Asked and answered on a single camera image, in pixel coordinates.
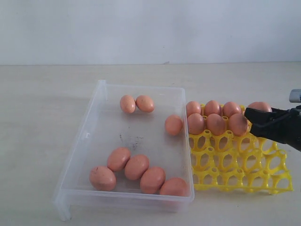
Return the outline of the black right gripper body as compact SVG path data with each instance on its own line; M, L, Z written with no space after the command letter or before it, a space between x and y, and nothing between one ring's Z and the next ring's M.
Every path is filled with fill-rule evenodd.
M301 151L301 106L288 110L272 108L275 113L271 140Z

